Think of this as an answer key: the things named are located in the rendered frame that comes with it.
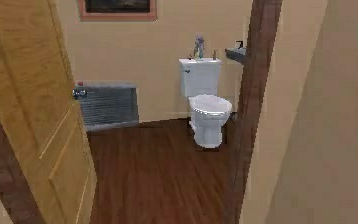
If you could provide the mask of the white toilet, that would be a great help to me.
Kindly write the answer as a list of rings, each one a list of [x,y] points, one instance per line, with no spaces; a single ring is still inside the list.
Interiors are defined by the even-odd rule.
[[[220,59],[179,59],[181,95],[189,104],[194,140],[203,148],[221,145],[232,112],[232,103],[218,95],[220,70]]]

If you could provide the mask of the purple flower in vase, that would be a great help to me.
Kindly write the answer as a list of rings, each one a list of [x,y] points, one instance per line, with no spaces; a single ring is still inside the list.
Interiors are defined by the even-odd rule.
[[[202,59],[204,56],[204,37],[201,35],[195,38],[194,56],[196,59]]]

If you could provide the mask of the grey slatted radiator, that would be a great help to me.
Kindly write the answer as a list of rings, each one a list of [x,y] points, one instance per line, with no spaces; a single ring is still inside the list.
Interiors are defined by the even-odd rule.
[[[86,98],[77,100],[87,131],[102,131],[139,123],[137,88],[134,84],[80,81],[74,88],[87,91]]]

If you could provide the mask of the light wooden room door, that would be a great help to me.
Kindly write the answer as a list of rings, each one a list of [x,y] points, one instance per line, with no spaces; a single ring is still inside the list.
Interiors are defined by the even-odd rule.
[[[0,122],[45,224],[90,224],[96,173],[55,0],[0,0]]]

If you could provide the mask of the dark brown door frame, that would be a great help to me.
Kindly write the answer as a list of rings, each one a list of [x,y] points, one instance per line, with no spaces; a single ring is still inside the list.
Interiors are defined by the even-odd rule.
[[[239,224],[284,0],[253,0],[221,224]]]

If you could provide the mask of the framed dark wall picture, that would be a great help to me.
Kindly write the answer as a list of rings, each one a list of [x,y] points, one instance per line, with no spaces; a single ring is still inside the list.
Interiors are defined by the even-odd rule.
[[[85,22],[145,22],[157,20],[157,0],[76,0]]]

